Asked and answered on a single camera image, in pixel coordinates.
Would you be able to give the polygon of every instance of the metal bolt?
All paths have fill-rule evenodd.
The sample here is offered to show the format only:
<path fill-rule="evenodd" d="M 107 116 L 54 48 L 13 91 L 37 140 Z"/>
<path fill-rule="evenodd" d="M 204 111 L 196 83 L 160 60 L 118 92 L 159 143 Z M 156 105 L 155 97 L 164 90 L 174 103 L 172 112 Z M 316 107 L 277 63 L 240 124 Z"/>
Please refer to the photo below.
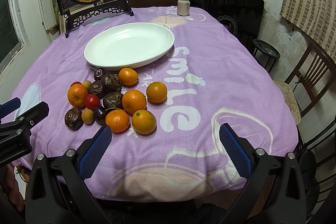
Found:
<path fill-rule="evenodd" d="M 44 158 L 44 154 L 38 154 L 36 158 L 37 160 L 42 160 Z"/>
<path fill-rule="evenodd" d="M 72 157 L 74 154 L 75 154 L 75 151 L 74 151 L 73 149 L 70 149 L 70 150 L 68 150 L 68 151 L 66 152 L 66 155 L 67 155 L 68 157 Z"/>
<path fill-rule="evenodd" d="M 288 158 L 290 158 L 291 160 L 295 159 L 295 155 L 294 155 L 294 153 L 292 153 L 292 152 L 289 152 L 289 153 L 287 154 L 287 156 L 288 156 Z"/>
<path fill-rule="evenodd" d="M 255 151 L 259 156 L 265 155 L 265 150 L 263 150 L 262 148 L 257 148 Z"/>

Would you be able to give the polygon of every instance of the red cherry tomato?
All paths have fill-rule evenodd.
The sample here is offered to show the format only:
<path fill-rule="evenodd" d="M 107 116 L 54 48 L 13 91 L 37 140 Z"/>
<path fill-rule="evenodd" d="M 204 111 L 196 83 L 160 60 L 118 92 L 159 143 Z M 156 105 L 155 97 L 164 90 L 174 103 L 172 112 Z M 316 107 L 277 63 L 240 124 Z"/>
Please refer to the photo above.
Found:
<path fill-rule="evenodd" d="M 100 105 L 100 99 L 97 95 L 95 94 L 90 94 L 88 97 L 85 99 L 85 106 L 88 109 L 93 110 L 95 107 Z"/>
<path fill-rule="evenodd" d="M 71 86 L 72 86 L 72 85 L 75 85 L 75 84 L 82 84 L 82 83 L 81 83 L 81 82 L 78 82 L 78 81 L 77 81 L 77 82 L 73 82 L 73 83 L 71 84 Z"/>

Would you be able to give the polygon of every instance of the human hand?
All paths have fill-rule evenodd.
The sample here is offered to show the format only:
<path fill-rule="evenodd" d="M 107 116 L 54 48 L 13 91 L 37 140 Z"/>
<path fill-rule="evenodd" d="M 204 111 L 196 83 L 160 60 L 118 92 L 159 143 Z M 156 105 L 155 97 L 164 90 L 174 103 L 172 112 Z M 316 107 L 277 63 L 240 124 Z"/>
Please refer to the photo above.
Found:
<path fill-rule="evenodd" d="M 9 201 L 16 205 L 18 211 L 21 212 L 25 206 L 25 202 L 19 191 L 19 185 L 15 179 L 14 166 L 12 164 L 7 164 L 6 182 L 10 188 Z"/>

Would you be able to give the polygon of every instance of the white oval plate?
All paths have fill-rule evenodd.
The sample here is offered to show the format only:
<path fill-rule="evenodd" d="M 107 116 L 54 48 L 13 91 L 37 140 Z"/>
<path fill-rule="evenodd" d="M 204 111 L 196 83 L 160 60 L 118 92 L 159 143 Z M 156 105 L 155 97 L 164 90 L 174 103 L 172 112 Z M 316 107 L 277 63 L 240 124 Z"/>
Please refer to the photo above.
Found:
<path fill-rule="evenodd" d="M 84 56 L 98 68 L 138 68 L 158 60 L 174 45 L 174 34 L 154 23 L 128 23 L 107 29 L 86 45 Z"/>

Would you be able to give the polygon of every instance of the checkered curtain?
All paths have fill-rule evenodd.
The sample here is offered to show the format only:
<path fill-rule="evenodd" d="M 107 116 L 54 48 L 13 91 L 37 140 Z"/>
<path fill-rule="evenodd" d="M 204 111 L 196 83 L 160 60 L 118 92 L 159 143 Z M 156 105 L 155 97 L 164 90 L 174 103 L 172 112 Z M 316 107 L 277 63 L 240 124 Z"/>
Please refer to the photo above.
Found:
<path fill-rule="evenodd" d="M 280 15 L 321 45 L 336 62 L 336 0 L 283 0 Z"/>

